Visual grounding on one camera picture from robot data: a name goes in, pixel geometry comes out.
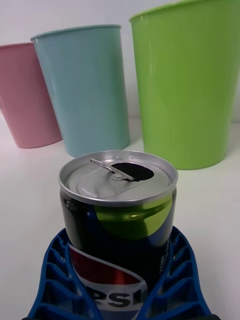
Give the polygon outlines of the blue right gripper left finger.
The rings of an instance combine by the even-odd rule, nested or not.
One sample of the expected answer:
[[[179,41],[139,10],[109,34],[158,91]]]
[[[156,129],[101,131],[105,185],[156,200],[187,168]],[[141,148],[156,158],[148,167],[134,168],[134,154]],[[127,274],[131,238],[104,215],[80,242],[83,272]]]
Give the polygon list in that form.
[[[37,295],[26,319],[102,319],[97,306],[73,270],[65,229],[53,238],[44,255]]]

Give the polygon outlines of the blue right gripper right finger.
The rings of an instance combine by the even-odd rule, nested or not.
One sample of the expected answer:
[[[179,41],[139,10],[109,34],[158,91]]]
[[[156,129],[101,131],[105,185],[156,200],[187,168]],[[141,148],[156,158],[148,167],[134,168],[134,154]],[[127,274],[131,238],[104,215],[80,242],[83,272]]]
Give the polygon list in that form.
[[[201,291],[195,254],[187,238],[172,228],[164,273],[148,295],[138,320],[218,320]]]

